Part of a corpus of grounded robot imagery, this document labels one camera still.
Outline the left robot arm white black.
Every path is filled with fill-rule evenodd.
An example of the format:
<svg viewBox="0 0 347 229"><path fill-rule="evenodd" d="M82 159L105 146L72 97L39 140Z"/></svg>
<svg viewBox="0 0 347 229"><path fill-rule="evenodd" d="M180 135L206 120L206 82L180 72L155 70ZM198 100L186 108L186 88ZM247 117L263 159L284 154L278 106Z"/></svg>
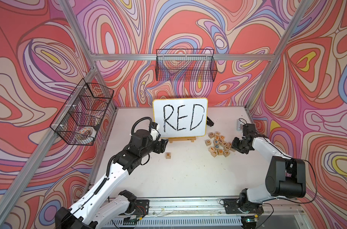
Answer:
<svg viewBox="0 0 347 229"><path fill-rule="evenodd" d="M110 194L139 166L144 165L143 158L151 153L165 152L167 139L162 139L159 125L150 117L137 120L130 133L129 143L112 156L105 174L77 202L67 208L60 208L54 217L56 229L100 229L120 214L133 214L136 208L136 196L121 191L108 204L105 201Z"/></svg>

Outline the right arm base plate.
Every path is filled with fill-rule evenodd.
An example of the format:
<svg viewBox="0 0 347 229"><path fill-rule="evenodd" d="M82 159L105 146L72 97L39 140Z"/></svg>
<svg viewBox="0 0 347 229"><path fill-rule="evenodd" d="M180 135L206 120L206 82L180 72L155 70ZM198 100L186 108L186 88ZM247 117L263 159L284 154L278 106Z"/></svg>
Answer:
<svg viewBox="0 0 347 229"><path fill-rule="evenodd" d="M261 204L251 202L240 203L238 198L223 198L219 203L225 208L226 214L262 215L264 213Z"/></svg>

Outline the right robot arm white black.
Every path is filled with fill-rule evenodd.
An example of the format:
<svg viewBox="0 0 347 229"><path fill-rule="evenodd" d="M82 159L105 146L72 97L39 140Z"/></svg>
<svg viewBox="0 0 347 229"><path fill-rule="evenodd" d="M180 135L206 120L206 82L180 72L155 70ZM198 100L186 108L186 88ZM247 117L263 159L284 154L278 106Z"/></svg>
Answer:
<svg viewBox="0 0 347 229"><path fill-rule="evenodd" d="M317 190L311 200L299 202L307 192L307 160L289 156L278 149L268 137L257 132L254 124L243 125L242 138L235 137L232 149L241 154L258 151L267 161L268 170L265 181L256 188L244 189L238 199L238 205L259 205L269 200L282 199L296 204L309 204L316 200Z"/></svg>

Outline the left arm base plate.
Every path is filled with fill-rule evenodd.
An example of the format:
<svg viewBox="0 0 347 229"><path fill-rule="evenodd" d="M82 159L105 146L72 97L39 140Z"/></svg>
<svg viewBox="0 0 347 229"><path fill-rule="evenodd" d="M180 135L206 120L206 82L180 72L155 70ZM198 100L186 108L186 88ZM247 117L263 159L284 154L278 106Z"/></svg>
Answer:
<svg viewBox="0 0 347 229"><path fill-rule="evenodd" d="M149 213L150 200L138 199L128 205L125 215L145 216Z"/></svg>

